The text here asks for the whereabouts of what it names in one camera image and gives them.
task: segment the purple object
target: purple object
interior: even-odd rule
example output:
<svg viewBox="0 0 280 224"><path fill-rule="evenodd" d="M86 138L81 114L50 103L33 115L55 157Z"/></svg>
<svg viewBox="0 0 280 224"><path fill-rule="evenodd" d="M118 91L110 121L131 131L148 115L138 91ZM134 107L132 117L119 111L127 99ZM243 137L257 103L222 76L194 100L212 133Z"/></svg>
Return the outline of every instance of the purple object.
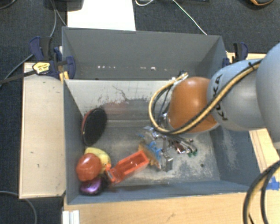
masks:
<svg viewBox="0 0 280 224"><path fill-rule="evenodd" d="M102 178L100 176L92 179L91 181L85 181L80 186L80 191L86 195L97 195L102 189Z"/></svg>

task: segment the orange plastic toy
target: orange plastic toy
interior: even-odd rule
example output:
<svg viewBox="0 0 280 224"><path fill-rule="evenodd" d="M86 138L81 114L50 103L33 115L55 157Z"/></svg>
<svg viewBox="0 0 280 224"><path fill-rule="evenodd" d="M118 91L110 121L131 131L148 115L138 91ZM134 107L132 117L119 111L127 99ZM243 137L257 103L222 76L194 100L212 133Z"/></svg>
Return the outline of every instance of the orange plastic toy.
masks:
<svg viewBox="0 0 280 224"><path fill-rule="evenodd" d="M76 173L78 179L82 182L90 181L97 177L102 169L100 159L91 153L84 154L78 161L76 166Z"/></svg>
<svg viewBox="0 0 280 224"><path fill-rule="evenodd" d="M144 170L148 164L149 160L141 150L120 160L113 168L108 165L105 173L111 184L114 185Z"/></svg>

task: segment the gray bin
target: gray bin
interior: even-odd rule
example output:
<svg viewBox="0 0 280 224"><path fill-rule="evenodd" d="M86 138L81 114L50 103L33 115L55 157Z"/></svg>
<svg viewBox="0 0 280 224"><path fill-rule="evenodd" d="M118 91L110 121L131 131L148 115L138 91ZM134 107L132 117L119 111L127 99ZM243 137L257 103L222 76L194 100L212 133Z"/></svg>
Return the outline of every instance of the gray bin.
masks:
<svg viewBox="0 0 280 224"><path fill-rule="evenodd" d="M245 192L259 174L249 133L218 127L194 138L195 157L170 150L174 168L167 173L148 166L99 196L81 195L75 167L84 153L86 112L105 107L107 127L94 147L105 150L114 166L137 151L137 134L150 125L152 94L181 70L211 78L226 54L214 35L63 28L63 56L74 56L77 65L75 79L63 87L69 205Z"/></svg>

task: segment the yellow cable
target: yellow cable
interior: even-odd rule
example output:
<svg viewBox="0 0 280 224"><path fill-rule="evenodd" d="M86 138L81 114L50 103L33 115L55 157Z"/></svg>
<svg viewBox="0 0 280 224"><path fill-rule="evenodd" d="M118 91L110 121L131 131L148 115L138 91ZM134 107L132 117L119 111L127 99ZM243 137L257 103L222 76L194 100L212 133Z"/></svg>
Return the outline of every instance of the yellow cable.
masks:
<svg viewBox="0 0 280 224"><path fill-rule="evenodd" d="M241 72L240 74L238 74L236 77L234 77L220 92L219 94L216 96L216 98L209 104L209 106L195 119L193 120L190 124L188 124L187 126L185 126L184 128L181 128L175 132L172 132L170 134L180 134L183 133L187 130L189 130L190 128L194 127L195 125L197 125L197 123L199 123L219 102L220 100L224 97L224 95L226 95L226 93L242 78L244 78L245 76L247 76L248 74L250 74L251 72L253 72L254 70L256 70L259 67L259 63L254 65L253 67L248 68L247 70ZM151 109L152 109L152 104L153 101L155 99L155 97L164 89L166 89L167 87L169 87L170 85L172 85L175 81L171 81L170 83L168 83L167 85L163 86L162 88L160 88L151 98L149 105L148 105L148 114L149 114L149 118L151 120L151 122L153 123L155 129L157 131L160 132L170 132L170 130L164 129L162 127L160 127L156 121L154 120L154 117L152 115Z"/></svg>

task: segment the white paper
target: white paper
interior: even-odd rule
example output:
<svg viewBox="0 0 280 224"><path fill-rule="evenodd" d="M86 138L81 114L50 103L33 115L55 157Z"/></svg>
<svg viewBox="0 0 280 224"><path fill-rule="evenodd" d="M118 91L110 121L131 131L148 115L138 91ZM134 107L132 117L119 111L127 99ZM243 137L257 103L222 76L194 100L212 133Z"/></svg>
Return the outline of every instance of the white paper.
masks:
<svg viewBox="0 0 280 224"><path fill-rule="evenodd" d="M135 31L131 0L84 0L81 10L68 12L68 26Z"/></svg>

